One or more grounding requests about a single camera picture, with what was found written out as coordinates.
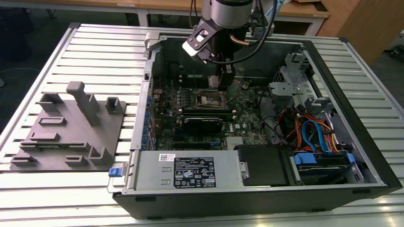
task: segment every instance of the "green circuit board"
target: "green circuit board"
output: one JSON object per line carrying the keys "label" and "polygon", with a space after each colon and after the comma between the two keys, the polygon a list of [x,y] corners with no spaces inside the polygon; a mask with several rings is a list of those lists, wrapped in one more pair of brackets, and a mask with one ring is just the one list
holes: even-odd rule
{"label": "green circuit board", "polygon": [[181,108],[193,108],[197,105],[197,94],[209,92],[208,89],[180,88],[173,83],[167,83],[160,96],[160,113],[156,114],[161,121],[161,134],[157,136],[157,150],[176,150],[180,144],[211,144],[209,149],[224,150],[227,137],[241,137],[243,144],[267,144],[265,132],[260,125],[256,102],[259,93],[253,87],[240,89],[241,82],[233,82],[225,93],[221,93],[220,107],[236,110],[232,121],[224,121],[220,133],[201,136],[177,136],[183,134],[181,117],[176,114]]}

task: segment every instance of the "slotted metal surface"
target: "slotted metal surface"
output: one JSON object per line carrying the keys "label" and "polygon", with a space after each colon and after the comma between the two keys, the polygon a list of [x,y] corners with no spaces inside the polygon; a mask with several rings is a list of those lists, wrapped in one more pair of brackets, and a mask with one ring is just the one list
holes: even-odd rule
{"label": "slotted metal surface", "polygon": [[[188,33],[188,30],[148,28],[148,30]],[[352,202],[329,212],[247,215],[160,221],[135,220],[112,200],[112,192],[124,186],[123,178],[107,173],[8,173],[9,161],[19,151],[19,140],[27,137],[36,115],[41,111],[35,101],[43,92],[64,92],[71,80],[80,80],[85,91],[97,100],[111,95],[125,101],[127,107],[115,161],[127,162],[132,126],[136,120],[139,89],[145,63],[143,57],[144,28],[81,25],[71,29],[43,70],[37,91],[27,110],[19,108],[13,127],[0,152],[0,223],[1,226],[96,226],[144,224],[148,226],[392,226],[404,223],[404,190]],[[368,128],[376,144],[404,183],[404,120],[403,109],[387,94],[377,78],[349,46],[336,38],[275,35],[279,39],[309,39],[331,68],[335,79]],[[320,87],[319,77],[315,81]]]}

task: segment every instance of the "power supply label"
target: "power supply label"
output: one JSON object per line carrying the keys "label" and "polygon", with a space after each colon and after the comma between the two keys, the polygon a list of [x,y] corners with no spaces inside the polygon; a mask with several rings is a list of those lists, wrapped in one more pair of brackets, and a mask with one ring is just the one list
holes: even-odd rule
{"label": "power supply label", "polygon": [[213,157],[175,158],[173,184],[176,188],[216,187]]}

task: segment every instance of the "wooden cabinet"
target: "wooden cabinet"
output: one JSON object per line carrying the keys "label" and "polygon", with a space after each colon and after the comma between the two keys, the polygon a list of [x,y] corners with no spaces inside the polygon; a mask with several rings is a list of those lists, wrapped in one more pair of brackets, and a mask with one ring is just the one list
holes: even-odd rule
{"label": "wooden cabinet", "polygon": [[404,0],[321,0],[331,17],[317,36],[348,38],[371,64],[404,28]]}

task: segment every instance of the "white sticker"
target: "white sticker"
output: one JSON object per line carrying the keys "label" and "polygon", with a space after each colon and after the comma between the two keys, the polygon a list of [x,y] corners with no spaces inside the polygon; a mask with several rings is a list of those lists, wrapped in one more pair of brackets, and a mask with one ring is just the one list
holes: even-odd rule
{"label": "white sticker", "polygon": [[128,6],[128,7],[135,7],[135,4],[123,4],[123,3],[117,3],[117,6]]}
{"label": "white sticker", "polygon": [[176,158],[176,154],[160,154],[159,161],[160,162],[173,162]]}
{"label": "white sticker", "polygon": [[323,18],[327,18],[328,15],[319,15],[319,14],[313,14],[313,17],[323,17]]}

